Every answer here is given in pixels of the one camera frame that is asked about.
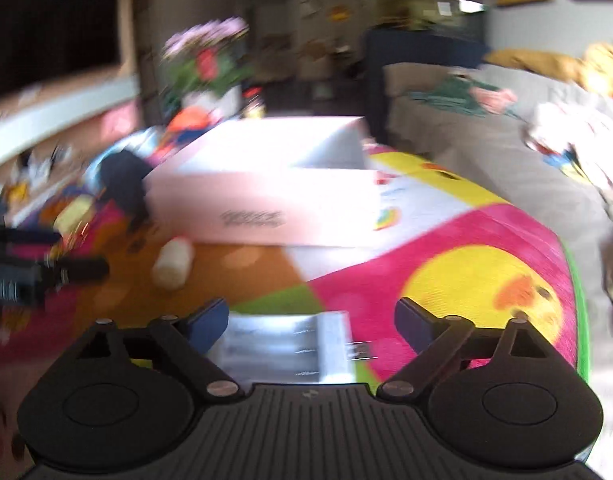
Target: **metal screw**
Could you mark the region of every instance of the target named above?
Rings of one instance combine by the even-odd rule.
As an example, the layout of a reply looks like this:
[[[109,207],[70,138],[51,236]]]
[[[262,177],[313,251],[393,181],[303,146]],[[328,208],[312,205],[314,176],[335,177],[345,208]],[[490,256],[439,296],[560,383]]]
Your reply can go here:
[[[382,384],[382,391],[392,397],[405,397],[411,395],[414,390],[413,385],[406,381],[389,381]]]
[[[206,387],[206,391],[214,397],[229,397],[235,395],[240,386],[233,381],[213,381]]]

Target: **orange toy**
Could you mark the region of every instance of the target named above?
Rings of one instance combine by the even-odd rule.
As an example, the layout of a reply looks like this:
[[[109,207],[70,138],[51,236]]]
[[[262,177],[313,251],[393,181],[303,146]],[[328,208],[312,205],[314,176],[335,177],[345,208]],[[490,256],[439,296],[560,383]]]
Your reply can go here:
[[[178,133],[185,130],[203,130],[210,124],[210,118],[202,108],[190,106],[184,108],[177,114],[169,123],[167,131],[169,133]]]

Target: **bed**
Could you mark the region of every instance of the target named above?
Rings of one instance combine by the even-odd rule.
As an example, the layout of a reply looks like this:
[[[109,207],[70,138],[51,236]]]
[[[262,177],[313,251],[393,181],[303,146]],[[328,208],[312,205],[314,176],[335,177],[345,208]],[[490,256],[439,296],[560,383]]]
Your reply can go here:
[[[605,269],[613,252],[613,222],[590,184],[565,176],[528,149],[523,135],[538,103],[562,100],[601,109],[613,118],[613,100],[543,76],[482,65],[469,75],[512,89],[516,117],[466,116],[412,100],[409,91],[430,91],[448,74],[445,66],[385,67],[390,100],[387,131],[398,150],[421,153],[509,200],[552,229],[576,262],[589,312],[590,385],[605,411],[605,424],[588,464],[613,479],[613,305],[605,292]]]
[[[391,144],[386,120],[389,103],[384,93],[384,67],[403,62],[477,67],[489,51],[483,43],[436,36],[429,31],[372,28],[365,36],[366,121],[371,135]]]

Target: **flower bouquet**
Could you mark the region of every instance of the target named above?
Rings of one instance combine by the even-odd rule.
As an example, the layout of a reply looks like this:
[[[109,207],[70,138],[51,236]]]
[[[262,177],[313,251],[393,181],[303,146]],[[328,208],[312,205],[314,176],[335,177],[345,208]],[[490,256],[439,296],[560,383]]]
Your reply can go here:
[[[252,74],[242,61],[244,46],[238,41],[248,30],[243,19],[229,18],[173,34],[164,45],[162,59],[168,65],[174,94],[186,104],[190,97],[191,101],[200,98],[204,108],[211,103],[219,107],[219,100]]]

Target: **clothes pile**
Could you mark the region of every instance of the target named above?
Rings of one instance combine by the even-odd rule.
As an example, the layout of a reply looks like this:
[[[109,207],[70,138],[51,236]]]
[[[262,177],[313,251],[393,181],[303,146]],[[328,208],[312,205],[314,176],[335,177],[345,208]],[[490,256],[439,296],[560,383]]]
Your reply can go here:
[[[575,104],[540,104],[526,141],[549,157],[561,157],[602,194],[613,219],[613,120],[603,113]],[[613,276],[608,280],[613,300]]]

